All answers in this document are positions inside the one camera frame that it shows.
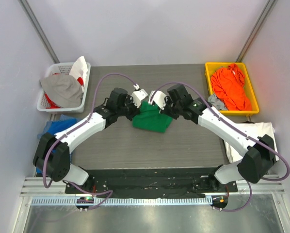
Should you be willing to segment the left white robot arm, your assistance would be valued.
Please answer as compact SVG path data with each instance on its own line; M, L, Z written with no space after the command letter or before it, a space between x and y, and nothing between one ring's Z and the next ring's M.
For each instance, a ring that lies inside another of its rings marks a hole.
M123 88L115 88L83 120L56 134L43 134L33 165L52 181L74 183L80 192L89 193L93 188L93 181L89 179L85 169L71 163L70 154L89 137L115 123L119 117L133 120L140 113L142 101L146 97L147 93L143 89L128 94Z

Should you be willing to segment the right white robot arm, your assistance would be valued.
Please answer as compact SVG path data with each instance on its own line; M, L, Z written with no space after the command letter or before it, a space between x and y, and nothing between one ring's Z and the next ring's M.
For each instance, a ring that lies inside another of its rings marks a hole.
M241 126L222 115L203 97L193 99L183 84L170 87L166 94L152 91L150 100L159 107L161 113L174 119L182 116L215 133L242 157L216 169L209 179L211 190L219 192L227 183L237 180L258 183L276 163L274 141L269 135L249 139Z

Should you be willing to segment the green t-shirt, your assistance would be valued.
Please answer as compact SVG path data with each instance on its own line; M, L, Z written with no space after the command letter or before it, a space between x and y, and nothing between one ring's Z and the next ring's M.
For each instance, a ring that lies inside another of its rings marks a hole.
M165 133L172 121L171 117L160 114L156 105L150 105L145 101L141 105L140 114L133 118L132 126L136 129Z

